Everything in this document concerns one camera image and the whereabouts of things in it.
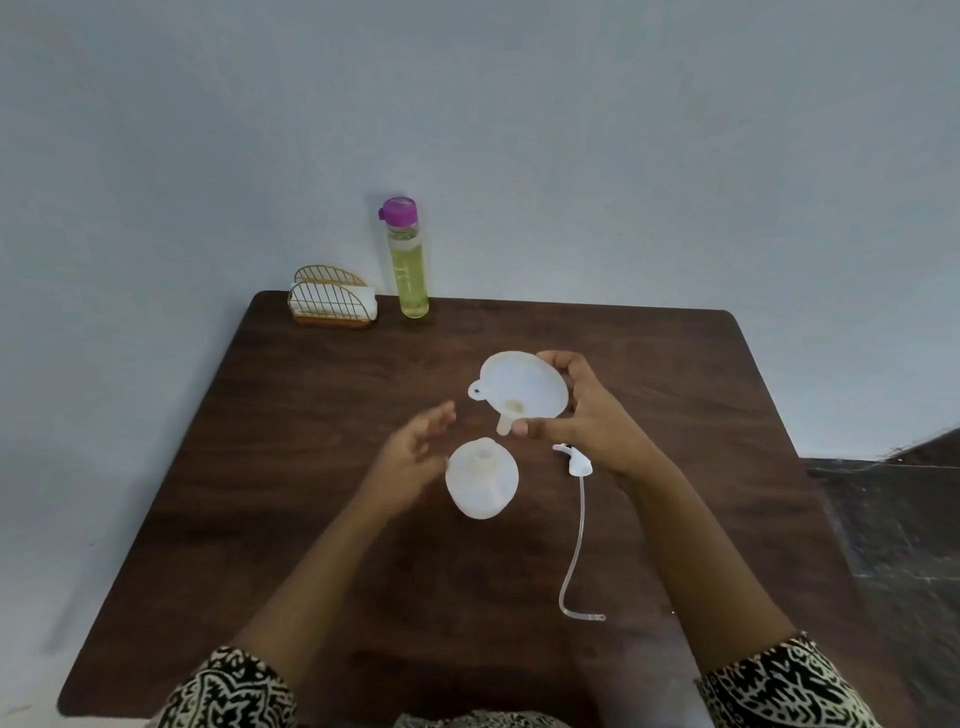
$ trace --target table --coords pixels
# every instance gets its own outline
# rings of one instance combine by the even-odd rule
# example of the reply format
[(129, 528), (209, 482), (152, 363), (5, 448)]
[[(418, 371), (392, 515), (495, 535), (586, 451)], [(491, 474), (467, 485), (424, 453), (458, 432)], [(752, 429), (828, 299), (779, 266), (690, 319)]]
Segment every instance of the table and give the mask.
[[(60, 694), (67, 716), (151, 715), (244, 624), (347, 502), (387, 435), (456, 399), (441, 447), (494, 436), (467, 397), (503, 350), (585, 353), (684, 469), (764, 586), (886, 728), (913, 725), (827, 518), (727, 312), (434, 299), (404, 319), (381, 297), (366, 330), (295, 325), (257, 294)], [(515, 499), (471, 521), (442, 484), (373, 547), (307, 687), (300, 721), (389, 724), (474, 708), (574, 726), (704, 726), (696, 667), (610, 477), (587, 481), (587, 531), (563, 617), (577, 481), (545, 443), (499, 439)]]

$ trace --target funnel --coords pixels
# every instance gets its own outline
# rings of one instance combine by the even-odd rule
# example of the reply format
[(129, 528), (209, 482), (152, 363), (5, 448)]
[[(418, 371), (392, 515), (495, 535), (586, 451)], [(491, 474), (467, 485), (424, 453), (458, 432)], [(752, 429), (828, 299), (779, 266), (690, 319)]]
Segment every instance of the funnel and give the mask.
[(514, 457), (489, 437), (463, 443), (450, 455), (446, 489), (472, 519), (492, 518), (516, 493), (520, 472)]
[(500, 352), (480, 368), (470, 385), (473, 400), (486, 400), (500, 413), (496, 434), (506, 435), (521, 417), (557, 417), (566, 409), (569, 394), (564, 378), (542, 359), (527, 352)]

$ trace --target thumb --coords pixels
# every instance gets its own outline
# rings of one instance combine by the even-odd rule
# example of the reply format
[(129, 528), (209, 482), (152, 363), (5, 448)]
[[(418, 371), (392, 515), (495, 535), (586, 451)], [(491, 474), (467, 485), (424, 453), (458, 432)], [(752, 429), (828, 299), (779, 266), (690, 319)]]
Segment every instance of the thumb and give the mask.
[(576, 439), (576, 424), (571, 417), (562, 420), (543, 417), (517, 420), (510, 431), (517, 437), (529, 437), (533, 440), (572, 443)]
[(431, 455), (414, 466), (414, 473), (421, 482), (429, 483), (435, 477), (446, 473), (447, 459), (443, 455)]

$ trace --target hand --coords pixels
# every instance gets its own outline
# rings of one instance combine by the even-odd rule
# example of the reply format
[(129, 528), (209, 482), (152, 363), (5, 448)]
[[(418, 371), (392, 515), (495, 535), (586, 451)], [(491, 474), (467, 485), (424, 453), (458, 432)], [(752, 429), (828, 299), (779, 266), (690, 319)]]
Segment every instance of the hand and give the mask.
[(568, 443), (597, 465), (645, 480), (651, 468), (665, 456), (600, 383), (583, 355), (540, 352), (537, 356), (566, 375), (567, 384), (572, 384), (573, 417), (517, 420), (513, 434)]
[(434, 478), (446, 472), (447, 458), (428, 455), (428, 439), (457, 419), (453, 401), (420, 412), (384, 443), (354, 501), (392, 518), (409, 508)]

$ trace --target forearm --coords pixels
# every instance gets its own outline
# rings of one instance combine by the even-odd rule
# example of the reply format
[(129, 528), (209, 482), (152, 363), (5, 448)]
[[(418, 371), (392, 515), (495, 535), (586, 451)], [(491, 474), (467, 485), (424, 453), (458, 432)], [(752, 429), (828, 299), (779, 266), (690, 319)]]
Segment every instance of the forearm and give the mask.
[(233, 644), (270, 665), (295, 691), (340, 611), (360, 560), (386, 520), (375, 506), (353, 500)]
[(680, 469), (657, 452), (626, 485), (647, 547), (700, 670), (778, 644), (796, 628), (774, 603)]

